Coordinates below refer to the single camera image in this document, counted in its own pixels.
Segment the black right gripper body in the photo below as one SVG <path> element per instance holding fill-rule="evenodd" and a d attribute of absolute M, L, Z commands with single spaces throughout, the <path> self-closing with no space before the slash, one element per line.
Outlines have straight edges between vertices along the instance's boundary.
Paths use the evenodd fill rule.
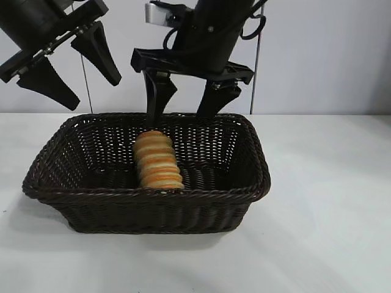
<path fill-rule="evenodd" d="M 157 70 L 248 84 L 253 71 L 229 58 L 253 13 L 253 1 L 198 1 L 193 9 L 150 1 L 145 5 L 146 22 L 169 27 L 170 31 L 161 49 L 134 49 L 131 66 L 138 73 Z"/>

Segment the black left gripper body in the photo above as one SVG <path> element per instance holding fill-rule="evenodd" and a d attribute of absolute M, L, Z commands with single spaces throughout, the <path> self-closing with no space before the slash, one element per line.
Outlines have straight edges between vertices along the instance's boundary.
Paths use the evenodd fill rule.
<path fill-rule="evenodd" d="M 108 12 L 104 1 L 83 1 L 70 13 L 72 1 L 1 1 L 1 30 L 19 51 L 1 65 L 8 83 L 28 66 L 54 53 L 61 44 L 85 32 Z"/>

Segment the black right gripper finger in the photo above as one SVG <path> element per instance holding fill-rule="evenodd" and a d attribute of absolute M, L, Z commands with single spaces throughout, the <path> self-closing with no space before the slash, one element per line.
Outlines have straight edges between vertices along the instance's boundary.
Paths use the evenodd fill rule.
<path fill-rule="evenodd" d="M 169 72 L 144 70 L 143 75 L 147 91 L 147 121 L 159 121 L 177 88 Z"/>
<path fill-rule="evenodd" d="M 237 81 L 207 81 L 196 115 L 200 118 L 213 118 L 239 96 L 240 88 Z"/>

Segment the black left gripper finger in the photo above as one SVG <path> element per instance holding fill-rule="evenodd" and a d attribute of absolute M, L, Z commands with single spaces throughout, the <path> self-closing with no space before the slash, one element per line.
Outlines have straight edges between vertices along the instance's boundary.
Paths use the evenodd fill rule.
<path fill-rule="evenodd" d="M 92 63 L 111 85 L 120 83 L 122 76 L 112 58 L 101 21 L 92 23 L 78 35 L 71 47 Z"/>
<path fill-rule="evenodd" d="M 45 95 L 69 110 L 75 110 L 80 103 L 46 57 L 29 65 L 19 77 L 16 82 L 19 87 Z"/>

